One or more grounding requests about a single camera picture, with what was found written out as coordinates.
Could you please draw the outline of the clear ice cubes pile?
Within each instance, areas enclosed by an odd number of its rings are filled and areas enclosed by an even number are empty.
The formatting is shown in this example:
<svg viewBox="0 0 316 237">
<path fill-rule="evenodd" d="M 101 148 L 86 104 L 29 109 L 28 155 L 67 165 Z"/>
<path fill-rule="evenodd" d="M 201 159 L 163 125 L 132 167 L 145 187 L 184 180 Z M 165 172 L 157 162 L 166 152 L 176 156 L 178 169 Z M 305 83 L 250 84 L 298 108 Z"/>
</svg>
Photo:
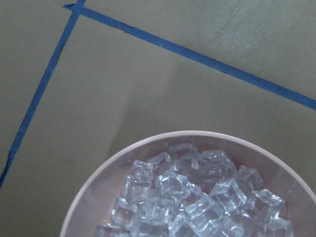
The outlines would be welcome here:
<svg viewBox="0 0 316 237">
<path fill-rule="evenodd" d="M 285 201 L 257 169 L 236 167 L 222 150 L 190 143 L 135 160 L 109 223 L 96 237 L 292 237 Z"/>
</svg>

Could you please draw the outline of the pink bowl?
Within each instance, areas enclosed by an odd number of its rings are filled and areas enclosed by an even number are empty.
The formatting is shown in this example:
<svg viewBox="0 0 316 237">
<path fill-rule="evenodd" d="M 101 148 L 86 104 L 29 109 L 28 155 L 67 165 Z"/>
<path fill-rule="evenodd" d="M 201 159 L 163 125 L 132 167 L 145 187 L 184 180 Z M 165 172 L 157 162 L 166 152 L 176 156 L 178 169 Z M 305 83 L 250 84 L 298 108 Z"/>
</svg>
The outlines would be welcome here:
<svg viewBox="0 0 316 237">
<path fill-rule="evenodd" d="M 285 202 L 282 218 L 293 223 L 297 237 L 316 234 L 316 196 L 286 163 L 245 140 L 210 131 L 174 131 L 138 141 L 103 163 L 79 190 L 66 215 L 60 235 L 91 237 L 97 224 L 110 221 L 110 213 L 135 159 L 147 160 L 170 146 L 192 143 L 200 151 L 223 150 L 237 165 L 257 168 L 267 187 Z"/>
</svg>

